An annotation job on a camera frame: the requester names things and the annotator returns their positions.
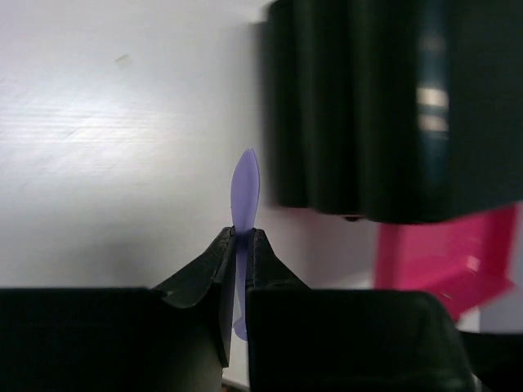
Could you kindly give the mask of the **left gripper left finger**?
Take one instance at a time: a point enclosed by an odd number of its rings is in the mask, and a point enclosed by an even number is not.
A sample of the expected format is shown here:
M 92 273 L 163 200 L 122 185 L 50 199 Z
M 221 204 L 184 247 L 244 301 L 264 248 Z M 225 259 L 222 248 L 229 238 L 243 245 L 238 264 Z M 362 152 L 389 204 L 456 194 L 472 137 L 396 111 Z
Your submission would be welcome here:
M 230 361 L 235 245 L 224 228 L 156 287 L 4 288 L 4 391 L 218 391 Z

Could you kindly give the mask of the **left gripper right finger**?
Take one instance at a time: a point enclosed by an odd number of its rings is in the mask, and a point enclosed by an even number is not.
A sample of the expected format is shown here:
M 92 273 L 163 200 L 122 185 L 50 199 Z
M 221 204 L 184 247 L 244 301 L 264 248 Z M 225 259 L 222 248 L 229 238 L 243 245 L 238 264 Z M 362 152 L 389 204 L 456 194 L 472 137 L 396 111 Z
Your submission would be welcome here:
M 249 237 L 248 375 L 253 391 L 471 391 L 454 322 L 416 291 L 312 289 Z

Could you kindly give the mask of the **pink drawer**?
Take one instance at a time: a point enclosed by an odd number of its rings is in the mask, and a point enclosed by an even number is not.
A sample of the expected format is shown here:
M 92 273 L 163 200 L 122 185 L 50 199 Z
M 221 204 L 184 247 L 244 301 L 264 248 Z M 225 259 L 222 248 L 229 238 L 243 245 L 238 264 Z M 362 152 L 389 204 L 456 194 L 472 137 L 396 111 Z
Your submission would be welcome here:
M 373 285 L 428 292 L 453 320 L 507 294 L 516 204 L 437 224 L 379 227 Z

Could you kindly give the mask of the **purple plastic spatula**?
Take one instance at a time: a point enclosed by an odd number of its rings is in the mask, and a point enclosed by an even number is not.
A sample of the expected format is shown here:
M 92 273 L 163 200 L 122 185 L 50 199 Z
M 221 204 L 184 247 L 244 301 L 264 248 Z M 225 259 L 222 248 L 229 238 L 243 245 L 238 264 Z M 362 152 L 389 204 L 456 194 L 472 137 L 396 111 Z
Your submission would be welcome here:
M 236 237 L 236 293 L 239 299 L 240 316 L 234 322 L 235 335 L 246 341 L 246 275 L 248 260 L 248 237 L 257 216 L 260 194 L 260 172 L 257 156 L 253 149 L 243 152 L 236 164 L 230 187 L 230 210 Z

